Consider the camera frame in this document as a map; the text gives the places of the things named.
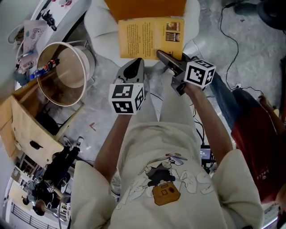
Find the black office chair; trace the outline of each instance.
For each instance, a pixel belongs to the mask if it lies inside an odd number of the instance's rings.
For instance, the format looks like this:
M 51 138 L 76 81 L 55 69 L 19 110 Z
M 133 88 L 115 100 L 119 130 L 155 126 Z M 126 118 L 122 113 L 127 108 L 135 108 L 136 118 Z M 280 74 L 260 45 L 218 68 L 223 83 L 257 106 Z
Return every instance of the black office chair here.
M 262 21 L 277 30 L 286 30 L 286 1 L 263 0 L 259 4 L 239 3 L 234 6 L 234 11 L 239 15 L 258 13 Z

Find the beige t-shirt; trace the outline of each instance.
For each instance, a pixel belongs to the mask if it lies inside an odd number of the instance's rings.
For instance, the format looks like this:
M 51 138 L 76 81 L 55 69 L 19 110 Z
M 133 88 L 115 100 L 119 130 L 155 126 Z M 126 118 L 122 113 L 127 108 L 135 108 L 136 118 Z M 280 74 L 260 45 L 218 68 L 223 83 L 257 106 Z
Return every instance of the beige t-shirt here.
M 106 179 L 77 162 L 71 228 L 261 228 L 263 210 L 241 151 L 230 151 L 212 179 L 201 167 L 194 130 L 142 123 L 127 130 L 118 160 L 116 205 Z

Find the metal railing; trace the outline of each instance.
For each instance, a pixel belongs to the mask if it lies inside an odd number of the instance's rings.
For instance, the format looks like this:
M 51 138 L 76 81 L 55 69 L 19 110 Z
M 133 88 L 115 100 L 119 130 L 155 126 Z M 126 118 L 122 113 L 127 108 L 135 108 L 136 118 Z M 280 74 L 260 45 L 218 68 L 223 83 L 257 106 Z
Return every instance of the metal railing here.
M 22 209 L 20 209 L 16 205 L 13 205 L 11 212 L 15 216 L 17 216 L 19 219 L 23 220 L 27 224 L 30 224 L 34 228 L 37 228 L 37 229 L 57 229 L 55 227 L 52 227 L 48 224 L 45 224 L 45 223 L 37 220 L 35 217 L 32 217 L 31 215 L 29 215 L 28 213 L 26 213 L 25 211 L 23 211 Z

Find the white shoe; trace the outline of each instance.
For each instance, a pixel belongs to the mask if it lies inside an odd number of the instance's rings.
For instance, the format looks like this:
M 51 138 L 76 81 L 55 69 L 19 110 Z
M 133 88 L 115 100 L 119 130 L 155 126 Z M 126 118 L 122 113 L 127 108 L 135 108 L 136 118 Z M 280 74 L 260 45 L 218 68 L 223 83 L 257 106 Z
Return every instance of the white shoe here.
M 68 139 L 67 136 L 63 137 L 63 141 L 64 141 L 64 146 L 69 147 L 69 149 L 72 148 L 72 144 L 71 144 L 71 142 L 70 142 L 70 140 Z
M 80 148 L 81 147 L 81 144 L 84 142 L 84 138 L 83 137 L 79 137 L 77 139 L 77 143 L 76 143 L 76 147 L 77 148 Z

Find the device screen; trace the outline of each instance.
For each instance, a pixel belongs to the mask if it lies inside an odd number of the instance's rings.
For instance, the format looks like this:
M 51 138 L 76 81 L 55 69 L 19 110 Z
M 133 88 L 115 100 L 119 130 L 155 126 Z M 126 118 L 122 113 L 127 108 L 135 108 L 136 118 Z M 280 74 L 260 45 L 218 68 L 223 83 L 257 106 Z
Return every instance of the device screen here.
M 210 159 L 210 148 L 202 148 L 200 151 L 201 159 L 202 160 L 209 160 Z

